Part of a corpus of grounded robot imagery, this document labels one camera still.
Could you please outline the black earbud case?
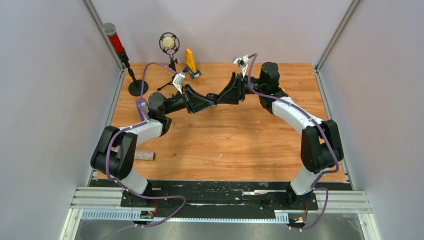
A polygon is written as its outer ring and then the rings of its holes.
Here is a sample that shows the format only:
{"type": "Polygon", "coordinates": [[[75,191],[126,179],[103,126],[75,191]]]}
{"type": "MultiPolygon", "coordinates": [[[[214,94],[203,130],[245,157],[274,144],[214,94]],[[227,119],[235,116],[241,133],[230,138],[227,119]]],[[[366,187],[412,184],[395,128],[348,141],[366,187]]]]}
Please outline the black earbud case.
{"type": "Polygon", "coordinates": [[[219,98],[219,95],[218,94],[216,94],[216,93],[208,93],[206,95],[206,98],[208,100],[212,101],[214,106],[218,104],[218,98],[219,98]]]}

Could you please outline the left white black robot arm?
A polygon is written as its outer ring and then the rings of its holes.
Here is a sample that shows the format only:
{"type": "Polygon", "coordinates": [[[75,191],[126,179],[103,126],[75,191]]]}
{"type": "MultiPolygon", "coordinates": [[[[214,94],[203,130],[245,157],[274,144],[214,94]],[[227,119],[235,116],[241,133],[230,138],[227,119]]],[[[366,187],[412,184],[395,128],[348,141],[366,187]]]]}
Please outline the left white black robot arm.
{"type": "Polygon", "coordinates": [[[152,93],[148,99],[141,100],[146,106],[140,107],[140,123],[121,128],[111,125],[104,128],[91,157],[91,167],[132,191],[135,202],[140,206],[149,206],[153,201],[153,193],[148,189],[150,182],[134,169],[137,146],[168,132],[172,119],[167,114],[183,109],[194,114],[215,106],[218,98],[216,93],[202,95],[189,84],[171,97],[165,97],[158,91],[152,93]]]}

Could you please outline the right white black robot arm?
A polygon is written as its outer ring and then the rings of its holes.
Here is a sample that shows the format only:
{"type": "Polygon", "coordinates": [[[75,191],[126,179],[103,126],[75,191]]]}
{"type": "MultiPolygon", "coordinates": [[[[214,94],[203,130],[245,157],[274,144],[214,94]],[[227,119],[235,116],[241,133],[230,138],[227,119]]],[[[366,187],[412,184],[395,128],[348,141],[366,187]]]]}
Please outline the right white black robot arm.
{"type": "Polygon", "coordinates": [[[262,64],[258,78],[252,77],[248,62],[237,59],[240,73],[233,73],[228,85],[218,94],[217,104],[237,105],[247,94],[257,95],[261,106],[272,115],[288,123],[301,136],[300,159],[302,167],[290,182],[285,195],[286,204],[298,209],[322,175],[337,172],[344,159],[337,123],[316,117],[292,100],[280,87],[280,73],[274,62],[262,64]]]}

